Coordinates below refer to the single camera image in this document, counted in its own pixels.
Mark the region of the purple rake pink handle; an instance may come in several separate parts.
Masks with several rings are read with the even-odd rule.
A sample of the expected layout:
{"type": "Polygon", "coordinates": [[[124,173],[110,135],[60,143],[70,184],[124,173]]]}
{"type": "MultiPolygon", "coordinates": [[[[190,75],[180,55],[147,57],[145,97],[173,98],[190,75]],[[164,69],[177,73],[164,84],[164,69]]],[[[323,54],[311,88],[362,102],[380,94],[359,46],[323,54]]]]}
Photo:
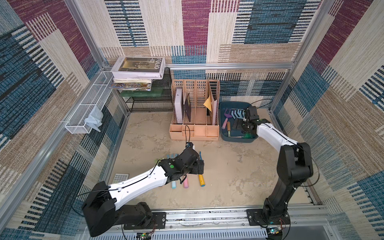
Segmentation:
{"type": "Polygon", "coordinates": [[[187,176],[186,176],[185,179],[184,179],[183,187],[184,187],[185,189],[188,189],[188,188],[189,188],[189,181],[188,181],[188,177],[187,177],[187,176]]]}

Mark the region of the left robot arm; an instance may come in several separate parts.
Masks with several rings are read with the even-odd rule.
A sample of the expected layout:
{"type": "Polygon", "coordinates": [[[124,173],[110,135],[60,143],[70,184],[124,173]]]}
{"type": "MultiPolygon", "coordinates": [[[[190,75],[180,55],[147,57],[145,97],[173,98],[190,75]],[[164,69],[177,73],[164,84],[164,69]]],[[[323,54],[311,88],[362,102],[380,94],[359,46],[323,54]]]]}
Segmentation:
{"type": "Polygon", "coordinates": [[[188,143],[180,155],[158,160],[153,168],[130,180],[111,185],[104,181],[97,183],[82,205],[90,236],[98,237],[113,226],[154,228],[156,221],[148,204],[128,205],[128,202],[173,181],[183,183],[188,174],[202,175],[204,166],[200,154],[188,143]]]}

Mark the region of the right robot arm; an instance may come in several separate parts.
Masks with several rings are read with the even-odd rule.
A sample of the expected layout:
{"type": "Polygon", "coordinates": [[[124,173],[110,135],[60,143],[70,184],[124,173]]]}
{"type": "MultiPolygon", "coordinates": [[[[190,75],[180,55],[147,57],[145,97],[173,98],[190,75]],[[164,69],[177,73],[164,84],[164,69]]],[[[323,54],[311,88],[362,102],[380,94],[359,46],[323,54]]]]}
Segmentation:
{"type": "Polygon", "coordinates": [[[264,139],[279,153],[277,184],[262,209],[247,211],[250,225],[265,228],[280,220],[289,224],[288,203],[297,188],[314,173],[310,146],[287,137],[268,120],[260,119],[255,106],[245,109],[242,131],[264,139]]]}

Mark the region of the blue rake yellow handle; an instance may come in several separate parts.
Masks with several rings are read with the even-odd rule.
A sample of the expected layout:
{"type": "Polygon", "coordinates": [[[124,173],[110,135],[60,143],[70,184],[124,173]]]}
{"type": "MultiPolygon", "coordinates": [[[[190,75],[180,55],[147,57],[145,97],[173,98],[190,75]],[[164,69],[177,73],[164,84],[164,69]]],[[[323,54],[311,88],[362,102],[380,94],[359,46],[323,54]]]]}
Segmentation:
{"type": "Polygon", "coordinates": [[[198,171],[199,171],[199,182],[200,182],[200,186],[201,187],[204,187],[206,185],[205,183],[205,180],[204,180],[204,160],[202,158],[202,152],[199,152],[199,168],[198,168],[198,171]]]}

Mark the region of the light blue fork rake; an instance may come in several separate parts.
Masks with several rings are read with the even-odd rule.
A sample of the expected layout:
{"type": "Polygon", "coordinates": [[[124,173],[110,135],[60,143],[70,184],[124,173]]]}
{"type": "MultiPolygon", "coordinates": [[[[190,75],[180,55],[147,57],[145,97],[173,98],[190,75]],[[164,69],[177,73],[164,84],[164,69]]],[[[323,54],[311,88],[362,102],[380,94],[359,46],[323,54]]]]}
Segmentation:
{"type": "Polygon", "coordinates": [[[233,119],[245,119],[244,109],[231,109],[231,116],[233,119]]]}

